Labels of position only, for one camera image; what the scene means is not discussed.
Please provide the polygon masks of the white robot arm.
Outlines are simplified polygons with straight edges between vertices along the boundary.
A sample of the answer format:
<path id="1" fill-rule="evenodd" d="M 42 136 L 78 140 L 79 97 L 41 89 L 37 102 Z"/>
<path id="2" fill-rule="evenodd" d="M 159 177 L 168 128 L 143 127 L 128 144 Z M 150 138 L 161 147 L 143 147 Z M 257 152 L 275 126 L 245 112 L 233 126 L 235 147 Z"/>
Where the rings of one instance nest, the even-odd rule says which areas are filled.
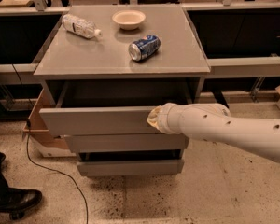
<path id="1" fill-rule="evenodd" d="M 280 119 L 235 118 L 221 104 L 167 103 L 152 109 L 147 123 L 162 133 L 225 143 L 280 163 Z"/>

